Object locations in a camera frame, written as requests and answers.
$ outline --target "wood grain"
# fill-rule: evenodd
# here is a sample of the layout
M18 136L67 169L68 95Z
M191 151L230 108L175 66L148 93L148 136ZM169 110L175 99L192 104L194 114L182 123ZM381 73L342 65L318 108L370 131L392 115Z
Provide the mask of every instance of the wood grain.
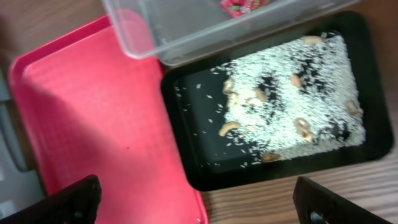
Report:
M398 1L368 0L349 9L368 20L394 131L398 130ZM8 60L104 14L99 0L0 0L0 50ZM398 151L385 158L308 174L341 196L398 223ZM210 223L298 223L297 177L203 192Z

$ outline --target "clear plastic container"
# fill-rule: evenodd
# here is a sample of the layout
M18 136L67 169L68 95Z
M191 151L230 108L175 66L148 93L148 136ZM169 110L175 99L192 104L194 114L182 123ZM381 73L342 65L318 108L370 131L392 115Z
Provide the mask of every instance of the clear plastic container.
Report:
M360 0L271 0L261 9L233 19L221 0L103 0L128 56L157 54L178 65L277 30L322 16ZM150 28L153 45L143 44L135 12Z

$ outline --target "pink tray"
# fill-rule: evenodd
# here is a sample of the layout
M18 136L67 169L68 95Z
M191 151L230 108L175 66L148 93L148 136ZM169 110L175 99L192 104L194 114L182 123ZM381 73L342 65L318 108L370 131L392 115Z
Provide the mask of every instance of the pink tray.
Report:
M138 38L151 44L149 33ZM15 61L9 83L49 194L95 174L96 223L208 223L182 169L161 78L156 58L121 52L107 17Z

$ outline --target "rice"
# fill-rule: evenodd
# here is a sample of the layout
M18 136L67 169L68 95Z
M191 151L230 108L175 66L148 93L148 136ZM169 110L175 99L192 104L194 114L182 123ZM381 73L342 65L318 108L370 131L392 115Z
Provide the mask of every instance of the rice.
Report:
M365 140L362 120L349 115L345 108L347 101L358 107L359 101L346 45L339 35L310 45L294 40L237 58L215 70L226 71L234 80L232 91L240 98L248 97L248 90L265 88L268 101L247 106L245 100L239 100L224 115L226 122L240 124L234 142L255 142L257 147L252 151L276 152L284 160L357 146ZM292 84L293 74L300 76L300 88ZM296 118L308 121L315 139L304 141L297 134Z

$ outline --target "black tray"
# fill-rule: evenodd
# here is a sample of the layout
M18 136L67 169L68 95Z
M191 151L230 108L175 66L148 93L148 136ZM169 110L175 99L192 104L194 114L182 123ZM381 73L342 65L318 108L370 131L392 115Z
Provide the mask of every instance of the black tray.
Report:
M359 102L364 110L366 141L360 146L241 168L243 162L252 162L252 155L241 152L241 149L248 148L247 145L242 148L232 144L227 148L229 139L218 135L224 123L225 109L219 114L215 111L218 103L225 105L222 86L227 76L221 72L213 75L210 68L304 35L320 35L329 31L341 34L347 44ZM198 83L201 84L200 91L196 88ZM180 88L182 97L176 95L176 87ZM368 27L364 18L355 12L342 12L317 25L288 30L176 68L165 75L161 88L185 174L197 190L234 187L380 159L394 143ZM209 100L206 95L211 95L213 99Z

